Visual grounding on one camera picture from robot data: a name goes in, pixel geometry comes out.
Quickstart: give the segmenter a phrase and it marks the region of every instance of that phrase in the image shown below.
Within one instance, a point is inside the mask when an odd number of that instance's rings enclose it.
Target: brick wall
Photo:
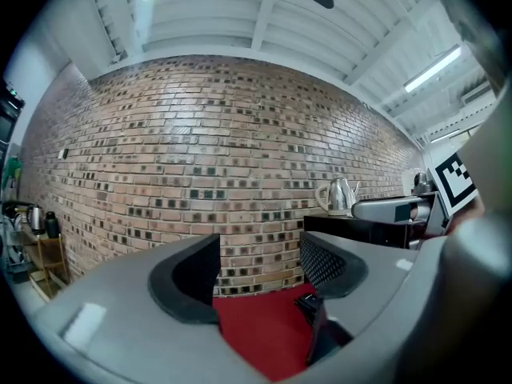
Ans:
[[[58,152],[69,148],[66,160]],[[23,200],[57,214],[74,278],[120,254],[222,236],[218,294],[302,282],[298,237],[314,188],[401,193],[421,155],[356,98],[239,58],[145,62],[88,83],[68,66],[22,149]]]

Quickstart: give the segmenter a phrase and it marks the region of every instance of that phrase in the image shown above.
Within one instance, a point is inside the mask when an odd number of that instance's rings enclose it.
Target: electric kettle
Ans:
[[[30,225],[33,234],[45,233],[44,213],[37,205],[30,205],[26,209],[26,221]]]
[[[344,216],[350,213],[352,205],[356,203],[355,197],[359,191],[359,182],[352,190],[344,178],[333,179],[330,184],[319,186],[314,192],[318,204],[330,216]]]

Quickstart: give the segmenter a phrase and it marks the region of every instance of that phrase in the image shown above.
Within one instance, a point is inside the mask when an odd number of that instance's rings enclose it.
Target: black cabinet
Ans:
[[[5,81],[0,84],[0,166],[3,169],[10,137],[25,102]]]
[[[408,247],[410,233],[408,225],[387,225],[347,216],[329,216],[328,214],[305,216],[304,230],[332,234],[358,242],[400,248]]]

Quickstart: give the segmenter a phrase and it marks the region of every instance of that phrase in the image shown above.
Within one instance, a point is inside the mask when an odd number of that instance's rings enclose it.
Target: shelf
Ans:
[[[48,234],[33,234],[32,229],[30,228],[30,225],[28,223],[22,223],[22,232],[28,237],[29,240],[31,240],[33,243],[37,243],[38,238],[40,241],[53,241],[58,240],[58,238],[48,238]]]
[[[33,240],[24,230],[11,231],[10,240],[13,245],[16,246],[33,245],[34,243],[37,243],[37,239]]]
[[[32,286],[45,302],[49,302],[60,290],[62,290],[60,285],[54,282],[51,278],[45,278],[43,271],[31,273],[30,283],[32,283]]]
[[[48,270],[48,275],[55,283],[61,287],[61,289],[65,289],[69,284],[67,276],[64,274],[64,271],[60,267],[53,270]]]
[[[41,258],[39,257],[37,245],[25,245],[25,251],[29,254],[30,258],[32,259],[32,262],[40,270],[42,270],[43,267],[48,269],[51,267],[63,265],[61,254],[58,251],[58,248],[51,250],[45,246],[41,246],[42,261]]]

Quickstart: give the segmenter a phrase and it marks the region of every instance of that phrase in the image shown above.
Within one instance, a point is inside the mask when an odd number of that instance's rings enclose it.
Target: ceiling light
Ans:
[[[430,143],[433,144],[434,142],[441,141],[444,138],[451,137],[452,135],[455,135],[459,131],[460,131],[459,129],[456,129],[454,132],[450,132],[449,134],[443,135],[442,137],[439,137],[439,138],[436,138],[433,141],[430,141]]]
[[[429,78],[435,76],[439,71],[448,66],[451,62],[455,61],[462,54],[462,48],[455,46],[446,55],[439,59],[435,64],[432,65],[427,71],[422,72],[419,76],[414,78],[411,82],[404,85],[406,91],[409,93],[412,90],[418,88]]]

